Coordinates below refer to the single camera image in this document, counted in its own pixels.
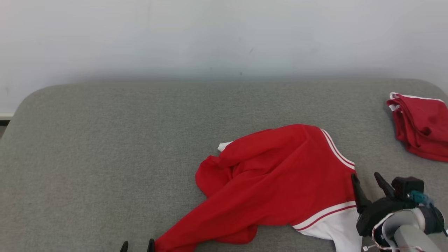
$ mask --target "clothing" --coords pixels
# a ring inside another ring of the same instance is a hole
[[[220,145],[196,184],[208,197],[156,240],[157,252],[190,252],[214,239],[250,242],[258,225],[292,225],[297,231],[335,241],[338,252],[358,252],[354,163],[328,133],[309,125],[263,130]]]
[[[391,93],[396,138],[417,156],[448,161],[448,108],[439,99]]]

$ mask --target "wall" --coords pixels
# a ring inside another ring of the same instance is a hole
[[[0,0],[0,113],[90,79],[420,78],[448,91],[448,2]]]

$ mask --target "red stripe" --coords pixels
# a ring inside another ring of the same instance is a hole
[[[335,154],[338,155],[338,157],[342,158],[345,162],[355,166],[355,163],[353,163],[352,161],[347,160],[342,154],[339,154],[339,150],[334,145],[333,140],[330,137],[330,135],[326,131],[324,131],[324,130],[322,130],[322,132],[328,137],[328,140],[330,140],[330,143],[332,144],[332,146],[333,146],[333,148],[335,150]]]
[[[327,214],[322,215],[321,217],[319,217],[317,220],[313,221],[313,222],[312,222],[311,224],[309,224],[308,226],[306,226],[306,227],[304,227],[304,228],[301,228],[301,229],[296,229],[296,230],[297,230],[297,231],[300,231],[300,230],[307,229],[307,228],[309,228],[310,226],[314,225],[318,220],[322,219],[322,218],[325,217],[325,216],[328,216],[328,215],[330,215],[330,214],[333,214],[333,213],[336,213],[336,212],[339,212],[339,211],[342,211],[342,210],[346,210],[346,209],[349,209],[349,208],[354,208],[354,207],[356,207],[356,205],[348,206],[348,207],[344,207],[344,208],[341,208],[341,209],[338,209],[338,210],[334,210],[333,212],[329,212],[329,213],[327,213]]]

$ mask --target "black cable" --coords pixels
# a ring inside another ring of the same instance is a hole
[[[434,207],[434,205],[433,205],[432,203],[430,203],[429,206],[431,207],[432,213],[434,214],[434,217],[435,217],[435,219],[436,219],[436,221],[437,221],[437,224],[438,224],[440,227],[442,227],[442,231],[443,231],[443,233],[445,234],[446,237],[448,237],[447,231],[445,230],[445,225],[442,224],[442,222],[441,222],[440,219],[439,219],[439,216],[437,216],[437,212],[435,211],[435,207]]]

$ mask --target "striped trim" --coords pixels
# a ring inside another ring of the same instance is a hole
[[[433,99],[433,98],[426,98],[426,97],[419,97],[419,96],[407,96],[407,95],[402,95],[402,94],[395,93],[395,92],[390,93],[389,97],[391,100],[393,100],[395,98],[399,98],[397,95],[401,95],[401,96],[408,97],[408,98],[418,98],[418,99],[422,99],[422,100],[438,100],[438,101],[445,103],[441,99]]]
[[[333,153],[335,154],[335,156],[339,159],[339,161],[341,161],[344,165],[346,165],[347,167],[351,168],[351,169],[355,169],[355,163],[353,163],[352,161],[348,160],[346,157],[344,157],[336,148],[336,145],[334,144],[332,138],[330,137],[330,135],[328,134],[328,132],[326,132],[323,129],[320,129],[323,133],[323,135],[325,136],[325,138],[327,139],[328,145],[330,146],[330,149],[333,151]]]
[[[356,207],[355,201],[349,201],[341,204],[334,205],[332,207],[329,207],[327,209],[324,209],[317,214],[311,216],[307,220],[297,224],[293,225],[293,228],[297,231],[305,231],[311,227],[313,227],[315,224],[324,221],[325,219],[334,216],[339,213],[343,213],[346,211],[351,211],[353,208]]]

